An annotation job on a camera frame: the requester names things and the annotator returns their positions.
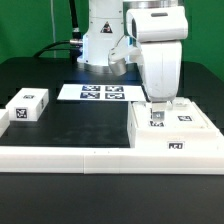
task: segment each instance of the black cable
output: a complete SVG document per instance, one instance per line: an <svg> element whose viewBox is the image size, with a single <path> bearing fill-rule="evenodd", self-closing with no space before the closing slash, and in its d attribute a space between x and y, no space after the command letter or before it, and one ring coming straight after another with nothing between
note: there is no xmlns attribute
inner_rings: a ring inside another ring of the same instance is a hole
<svg viewBox="0 0 224 224"><path fill-rule="evenodd" d="M43 48L42 50L38 51L37 53L35 53L33 55L34 58L38 58L40 57L41 54L43 54L45 51L51 49L52 47L56 47L56 46L59 46L59 45L62 45L62 44L70 44L70 41L69 40L64 40L64 41L57 41L53 44L49 44L48 46L46 46L45 48Z"/></svg>
<svg viewBox="0 0 224 224"><path fill-rule="evenodd" d="M69 0L69 5L70 5L70 12L72 17L72 28L73 28L72 36L74 39L81 39L82 35L79 32L79 24L78 24L78 18L76 13L75 0Z"/></svg>
<svg viewBox="0 0 224 224"><path fill-rule="evenodd" d="M78 28L78 19L77 19L77 13L76 13L76 6L75 6L75 0L69 0L70 4L70 11L71 11L71 17L72 17L72 27Z"/></svg>

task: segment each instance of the label sticker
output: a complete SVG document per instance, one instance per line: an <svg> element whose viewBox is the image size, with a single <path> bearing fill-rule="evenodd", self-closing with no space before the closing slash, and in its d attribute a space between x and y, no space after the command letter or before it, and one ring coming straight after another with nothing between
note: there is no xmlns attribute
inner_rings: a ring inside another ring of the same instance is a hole
<svg viewBox="0 0 224 224"><path fill-rule="evenodd" d="M106 93L106 99L124 100L125 96L123 93Z"/></svg>
<svg viewBox="0 0 224 224"><path fill-rule="evenodd" d="M82 91L100 91L100 86L83 86Z"/></svg>
<svg viewBox="0 0 224 224"><path fill-rule="evenodd" d="M23 99L33 99L35 96L34 95L25 95L24 97L23 97Z"/></svg>
<svg viewBox="0 0 224 224"><path fill-rule="evenodd" d="M123 86L106 86L106 92L124 92Z"/></svg>
<svg viewBox="0 0 224 224"><path fill-rule="evenodd" d="M27 109L25 108L16 108L16 118L17 119L27 119Z"/></svg>
<svg viewBox="0 0 224 224"><path fill-rule="evenodd" d="M193 121L191 116L178 116L179 121Z"/></svg>
<svg viewBox="0 0 224 224"><path fill-rule="evenodd" d="M154 121L150 121L149 125L151 127L165 127L165 124L163 122L154 122Z"/></svg>
<svg viewBox="0 0 224 224"><path fill-rule="evenodd" d="M169 149L184 149L184 142L168 142Z"/></svg>
<svg viewBox="0 0 224 224"><path fill-rule="evenodd" d="M80 99L100 99L100 93L95 92L82 92Z"/></svg>
<svg viewBox="0 0 224 224"><path fill-rule="evenodd" d="M113 33L108 22L105 23L104 27L101 30L101 33Z"/></svg>

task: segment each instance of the black and white pattern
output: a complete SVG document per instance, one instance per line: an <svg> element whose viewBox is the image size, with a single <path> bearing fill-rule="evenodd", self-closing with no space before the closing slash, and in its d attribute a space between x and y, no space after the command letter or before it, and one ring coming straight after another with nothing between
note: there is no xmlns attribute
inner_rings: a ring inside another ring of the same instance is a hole
<svg viewBox="0 0 224 224"><path fill-rule="evenodd" d="M33 99L34 97L35 97L34 95L25 95L25 96L23 97L23 99L31 100L31 99Z"/></svg>
<svg viewBox="0 0 224 224"><path fill-rule="evenodd" d="M169 142L169 149L184 149L184 142Z"/></svg>
<svg viewBox="0 0 224 224"><path fill-rule="evenodd" d="M100 99L100 93L97 92L82 92L80 99Z"/></svg>
<svg viewBox="0 0 224 224"><path fill-rule="evenodd" d="M82 87L82 91L100 91L100 86L91 86L91 85L85 85Z"/></svg>
<svg viewBox="0 0 224 224"><path fill-rule="evenodd" d="M178 116L179 121L193 121L191 116Z"/></svg>
<svg viewBox="0 0 224 224"><path fill-rule="evenodd" d="M106 92L124 92L123 86L106 86Z"/></svg>
<svg viewBox="0 0 224 224"><path fill-rule="evenodd" d="M16 118L17 119L27 119L27 109L26 108L16 108Z"/></svg>
<svg viewBox="0 0 224 224"><path fill-rule="evenodd" d="M151 127L165 127L164 123L163 122L154 122L154 121L150 121L149 122L149 125Z"/></svg>
<svg viewBox="0 0 224 224"><path fill-rule="evenodd" d="M123 93L106 93L105 98L107 100L124 100L125 95Z"/></svg>

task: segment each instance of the black table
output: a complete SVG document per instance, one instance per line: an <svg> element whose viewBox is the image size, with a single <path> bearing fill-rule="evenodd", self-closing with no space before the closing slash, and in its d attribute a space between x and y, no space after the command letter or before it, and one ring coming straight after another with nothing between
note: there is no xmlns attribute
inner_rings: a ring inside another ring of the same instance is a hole
<svg viewBox="0 0 224 224"><path fill-rule="evenodd" d="M129 147L126 102L58 102L64 83L140 85L78 70L66 59L14 58L0 65L0 107L23 87L49 89L38 122L11 122L1 146ZM224 84L182 64L178 96L195 101L223 132ZM0 223L223 223L224 177L203 175L0 174Z"/></svg>

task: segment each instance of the white cube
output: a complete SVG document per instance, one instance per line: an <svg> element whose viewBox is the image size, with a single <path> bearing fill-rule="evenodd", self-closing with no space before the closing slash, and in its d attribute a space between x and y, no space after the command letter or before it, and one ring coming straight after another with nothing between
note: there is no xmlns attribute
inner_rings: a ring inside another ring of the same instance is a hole
<svg viewBox="0 0 224 224"><path fill-rule="evenodd" d="M6 109L11 121L37 121L48 102L48 89L23 88L6 105Z"/></svg>
<svg viewBox="0 0 224 224"><path fill-rule="evenodd" d="M0 110L0 137L9 127L9 112L8 110Z"/></svg>

